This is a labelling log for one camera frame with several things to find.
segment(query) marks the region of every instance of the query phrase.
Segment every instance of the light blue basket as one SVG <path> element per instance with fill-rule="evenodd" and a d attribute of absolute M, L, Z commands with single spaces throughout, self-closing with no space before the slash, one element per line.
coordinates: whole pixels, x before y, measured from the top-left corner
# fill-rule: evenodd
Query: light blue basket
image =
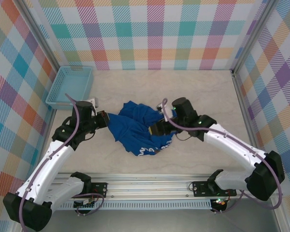
<path fill-rule="evenodd" d="M 65 94 L 69 94 L 77 101 L 87 100 L 92 82 L 92 67 L 61 66 L 46 98 L 46 103 L 56 110 L 71 110 L 73 105 Z"/>

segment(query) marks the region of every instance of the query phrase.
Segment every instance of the purple cable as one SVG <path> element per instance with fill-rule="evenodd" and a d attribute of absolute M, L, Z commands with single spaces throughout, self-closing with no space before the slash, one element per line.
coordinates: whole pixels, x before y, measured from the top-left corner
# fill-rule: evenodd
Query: purple cable
<path fill-rule="evenodd" d="M 77 110 L 77 107 L 76 107 L 76 102 L 74 99 L 72 99 L 68 94 L 65 94 L 67 96 L 67 98 L 71 101 L 71 103 L 73 104 L 73 107 L 74 107 L 74 110 L 76 112 L 76 126 L 75 126 L 75 129 L 73 131 L 73 133 L 71 134 L 71 136 L 60 146 L 58 147 L 57 150 L 55 150 L 49 157 L 52 158 L 57 152 L 59 152 L 72 138 L 73 136 L 75 136 L 77 130 L 78 130 L 78 126 L 79 126 L 79 112 Z M 33 175 L 32 179 L 30 180 L 28 186 L 27 186 L 27 189 L 29 189 L 35 178 L 38 176 L 38 174 L 40 173 L 41 169 L 44 167 L 44 165 L 49 161 L 50 159 L 46 159 L 44 160 L 44 162 L 40 165 L 40 167 L 38 168 L 38 170 L 35 172 L 35 174 Z M 21 199 L 21 202 L 20 202 L 20 205 L 19 205 L 19 211 L 18 211 L 18 214 L 19 214 L 19 222 L 20 222 L 20 225 L 23 229 L 24 232 L 27 232 L 27 228 L 26 228 L 26 225 L 24 223 L 24 219 L 23 219 L 23 207 L 24 207 L 24 202 L 25 202 L 25 199 L 26 199 L 26 196 L 28 194 L 28 191 L 25 191 L 24 192 L 24 195 Z"/>
<path fill-rule="evenodd" d="M 90 211 L 89 213 L 87 213 L 87 214 L 81 214 L 81 213 L 78 211 L 78 209 L 79 209 L 80 206 L 77 207 L 77 208 L 76 208 L 76 211 L 77 211 L 78 215 L 88 216 L 88 215 L 90 215 L 90 214 L 93 214 L 93 213 L 97 212 L 98 209 L 100 209 L 100 208 L 102 207 L 103 203 L 104 203 L 104 197 L 103 197 L 103 195 L 101 195 L 101 194 L 99 194 L 99 193 L 85 193 L 85 194 L 75 195 L 74 197 L 85 197 L 85 196 L 98 196 L 98 197 L 101 197 L 101 198 L 102 198 L 102 202 L 101 202 L 101 204 L 98 206 L 98 208 L 91 210 L 91 211 Z"/>
<path fill-rule="evenodd" d="M 162 110 L 163 110 L 163 114 L 165 115 L 165 117 L 168 119 L 168 121 L 175 127 L 183 130 L 183 131 L 212 131 L 212 132 L 215 132 L 215 133 L 218 133 L 218 134 L 222 134 L 223 136 L 225 137 L 228 137 L 230 138 L 231 140 L 233 140 L 234 142 L 238 143 L 240 146 L 242 146 L 243 148 L 247 149 L 250 153 L 254 154 L 256 157 L 258 157 L 264 164 L 265 166 L 270 170 L 271 174 L 273 175 L 274 179 L 275 179 L 275 182 L 276 182 L 276 185 L 277 185 L 277 189 L 278 189 L 278 202 L 275 206 L 268 206 L 268 205 L 265 205 L 263 203 L 260 203 L 259 201 L 257 201 L 255 198 L 252 198 L 251 196 L 247 195 L 246 193 L 244 193 L 243 190 L 240 190 L 241 191 L 241 196 L 242 195 L 245 195 L 246 197 L 248 197 L 249 199 L 253 200 L 254 202 L 256 202 L 257 204 L 261 205 L 263 208 L 266 208 L 266 209 L 277 209 L 280 205 L 281 205 L 281 202 L 282 202 L 282 190 L 281 190 L 281 186 L 280 186 L 280 183 L 279 183 L 279 180 L 275 174 L 275 171 L 272 169 L 272 167 L 269 165 L 268 162 L 266 162 L 258 153 L 254 152 L 249 146 L 243 144 L 241 141 L 237 140 L 236 138 L 232 137 L 232 136 L 229 136 L 228 134 L 222 132 L 222 131 L 219 131 L 219 130 L 215 130 L 215 129 L 211 129 L 211 128 L 205 128 L 205 127 L 195 127 L 195 128 L 189 128 L 189 127 L 182 127 L 182 126 L 179 126 L 177 125 L 176 123 L 174 123 L 170 118 L 169 116 L 166 114 L 166 111 L 165 111 L 165 105 L 166 103 L 168 102 L 168 100 L 165 98 L 162 100 Z"/>

